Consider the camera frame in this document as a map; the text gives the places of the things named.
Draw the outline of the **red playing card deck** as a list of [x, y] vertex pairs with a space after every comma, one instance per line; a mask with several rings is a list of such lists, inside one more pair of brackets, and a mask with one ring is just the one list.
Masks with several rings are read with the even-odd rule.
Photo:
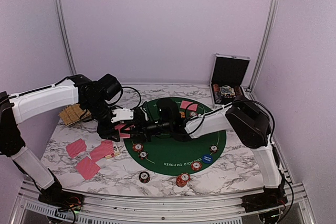
[[102, 158], [112, 154], [114, 154], [113, 142], [110, 140], [105, 140], [90, 152], [90, 157], [93, 162], [97, 162]]

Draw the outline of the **red card pile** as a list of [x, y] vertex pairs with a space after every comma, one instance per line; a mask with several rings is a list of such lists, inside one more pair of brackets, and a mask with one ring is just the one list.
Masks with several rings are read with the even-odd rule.
[[90, 180], [98, 173], [100, 167], [89, 157], [85, 157], [76, 165], [76, 170], [85, 180]]
[[66, 151], [71, 158], [76, 157], [79, 153], [84, 152], [86, 149], [86, 143], [81, 138], [66, 146]]

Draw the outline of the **red card pile front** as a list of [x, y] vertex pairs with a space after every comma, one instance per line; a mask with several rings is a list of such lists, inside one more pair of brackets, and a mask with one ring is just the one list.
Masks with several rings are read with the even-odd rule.
[[85, 180], [90, 180], [98, 173], [100, 167], [89, 157], [85, 157], [76, 165], [76, 170]]

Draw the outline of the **blue small blind button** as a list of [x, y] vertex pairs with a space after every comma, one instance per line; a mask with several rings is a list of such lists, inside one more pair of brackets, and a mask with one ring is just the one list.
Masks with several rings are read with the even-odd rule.
[[202, 156], [202, 162], [204, 164], [211, 164], [211, 163], [213, 163], [213, 161], [214, 161], [214, 158], [211, 154], [204, 154]]

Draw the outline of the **red poker chip stack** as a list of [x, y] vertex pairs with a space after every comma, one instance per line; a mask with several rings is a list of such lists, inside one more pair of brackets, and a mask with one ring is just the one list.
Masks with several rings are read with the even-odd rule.
[[190, 181], [190, 175], [188, 173], [181, 173], [176, 178], [176, 185], [178, 187], [184, 187]]

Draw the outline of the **black poker chip stack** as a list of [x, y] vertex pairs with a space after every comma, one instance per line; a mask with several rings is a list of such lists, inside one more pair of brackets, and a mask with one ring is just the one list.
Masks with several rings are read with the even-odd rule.
[[150, 175], [149, 175], [149, 173], [148, 172], [141, 172], [139, 174], [139, 181], [141, 183], [144, 183], [144, 184], [148, 183], [150, 181]]

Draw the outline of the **red playing card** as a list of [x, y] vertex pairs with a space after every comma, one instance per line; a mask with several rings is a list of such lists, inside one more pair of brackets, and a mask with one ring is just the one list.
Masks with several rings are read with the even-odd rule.
[[116, 125], [114, 128], [118, 131], [119, 138], [127, 139], [127, 138], [131, 137], [131, 134], [128, 132], [129, 128], [126, 127], [126, 124], [120, 123], [120, 124]]

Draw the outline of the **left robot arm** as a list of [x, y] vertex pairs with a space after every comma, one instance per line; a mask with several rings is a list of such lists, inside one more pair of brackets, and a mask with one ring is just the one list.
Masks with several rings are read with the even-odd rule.
[[63, 191], [56, 176], [26, 146], [18, 125], [36, 115], [78, 104], [97, 120], [99, 136], [112, 140], [114, 126], [134, 118], [133, 109], [113, 109], [108, 104], [121, 91], [120, 82], [110, 74], [98, 81], [77, 74], [23, 93], [8, 95], [1, 92], [1, 154], [9, 157], [41, 188], [40, 196], [44, 202], [63, 205], [77, 195]]

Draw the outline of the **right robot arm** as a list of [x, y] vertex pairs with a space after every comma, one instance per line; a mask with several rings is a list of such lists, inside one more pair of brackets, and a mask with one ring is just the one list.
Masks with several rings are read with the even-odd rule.
[[238, 96], [232, 103], [216, 110], [182, 118], [178, 104], [171, 98], [156, 101], [157, 116], [152, 116], [147, 104], [134, 110], [134, 120], [129, 134], [139, 142], [150, 142], [152, 137], [167, 134], [177, 143], [187, 145], [188, 152], [199, 146], [198, 140], [207, 144], [203, 153], [213, 150], [209, 136], [220, 137], [221, 132], [233, 129], [244, 146], [251, 149], [263, 176], [263, 193], [252, 195], [260, 203], [271, 207], [285, 195], [285, 177], [279, 169], [279, 156], [271, 142], [274, 133], [274, 117], [261, 103]]

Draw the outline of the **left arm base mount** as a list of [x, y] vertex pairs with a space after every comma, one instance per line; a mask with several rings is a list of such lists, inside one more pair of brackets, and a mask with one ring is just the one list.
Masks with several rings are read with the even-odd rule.
[[84, 200], [84, 195], [62, 191], [60, 194], [53, 196], [40, 194], [38, 200], [62, 209], [67, 209], [69, 207], [72, 210], [80, 210]]

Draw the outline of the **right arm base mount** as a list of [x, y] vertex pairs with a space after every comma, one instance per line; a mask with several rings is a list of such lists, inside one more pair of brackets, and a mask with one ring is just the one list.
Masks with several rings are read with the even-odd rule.
[[288, 202], [286, 196], [277, 197], [264, 193], [243, 196], [241, 206], [245, 212], [260, 211], [272, 207], [278, 207]]

